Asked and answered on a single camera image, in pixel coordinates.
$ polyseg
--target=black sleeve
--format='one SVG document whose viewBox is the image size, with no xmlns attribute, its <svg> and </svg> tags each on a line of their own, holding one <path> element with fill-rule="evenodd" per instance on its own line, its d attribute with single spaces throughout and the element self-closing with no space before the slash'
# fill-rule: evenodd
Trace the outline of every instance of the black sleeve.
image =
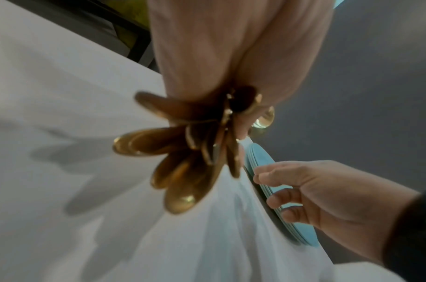
<svg viewBox="0 0 426 282">
<path fill-rule="evenodd" d="M 426 193 L 399 217 L 385 245 L 383 261 L 407 282 L 426 282 Z"/>
</svg>

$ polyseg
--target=blue plate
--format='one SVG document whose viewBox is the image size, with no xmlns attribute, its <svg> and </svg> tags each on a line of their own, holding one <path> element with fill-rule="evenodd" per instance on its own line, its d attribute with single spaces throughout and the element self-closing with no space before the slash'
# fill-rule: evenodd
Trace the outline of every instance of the blue plate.
<svg viewBox="0 0 426 282">
<path fill-rule="evenodd" d="M 250 174 L 253 175 L 253 169 L 260 165 L 272 164 L 275 161 L 272 157 L 258 144 L 253 143 L 247 147 L 245 150 L 245 167 Z M 282 185 L 279 187 L 268 187 L 266 185 L 261 185 L 261 189 L 264 192 L 266 197 L 269 197 L 273 193 L 281 189 L 292 189 L 291 186 Z M 300 204 L 288 203 L 282 206 L 282 208 L 287 208 L 291 206 L 297 206 Z M 312 225 L 304 223 L 285 223 L 281 218 L 281 209 L 277 209 L 276 213 L 278 214 L 281 221 L 284 223 L 284 226 L 292 233 L 292 235 L 300 242 L 311 245 L 319 246 L 318 238 L 316 237 L 315 229 Z"/>
</svg>

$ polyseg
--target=hand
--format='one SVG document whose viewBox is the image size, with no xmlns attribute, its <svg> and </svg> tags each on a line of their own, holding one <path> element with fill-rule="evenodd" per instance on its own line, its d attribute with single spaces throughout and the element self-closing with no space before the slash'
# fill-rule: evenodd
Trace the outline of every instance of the hand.
<svg viewBox="0 0 426 282">
<path fill-rule="evenodd" d="M 383 247 L 401 211 L 419 194 L 400 184 L 334 161 L 279 162 L 254 169 L 254 182 L 283 189 L 267 199 L 286 222 L 308 223 L 348 249 L 382 261 Z"/>
<path fill-rule="evenodd" d="M 168 96 L 205 104 L 227 85 L 255 86 L 262 104 L 237 117 L 239 138 L 306 77 L 334 0 L 148 0 L 152 41 Z"/>
</svg>

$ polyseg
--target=white tablecloth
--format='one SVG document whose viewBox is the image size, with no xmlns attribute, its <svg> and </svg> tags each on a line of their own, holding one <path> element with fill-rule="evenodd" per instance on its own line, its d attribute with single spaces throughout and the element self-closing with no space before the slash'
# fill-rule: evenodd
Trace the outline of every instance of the white tablecloth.
<svg viewBox="0 0 426 282">
<path fill-rule="evenodd" d="M 166 126 L 137 90 L 163 95 L 161 76 L 0 0 L 0 282 L 326 281 L 324 250 L 286 238 L 243 171 L 164 212 L 161 158 L 111 150 Z"/>
</svg>

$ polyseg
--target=gray wall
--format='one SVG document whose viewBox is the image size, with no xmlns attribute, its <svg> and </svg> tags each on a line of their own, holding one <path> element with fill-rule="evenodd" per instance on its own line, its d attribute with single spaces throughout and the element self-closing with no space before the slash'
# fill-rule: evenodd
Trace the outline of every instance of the gray wall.
<svg viewBox="0 0 426 282">
<path fill-rule="evenodd" d="M 305 83 L 255 138 L 276 161 L 333 159 L 426 190 L 426 0 L 346 0 Z M 334 262 L 357 260 L 330 239 Z"/>
</svg>

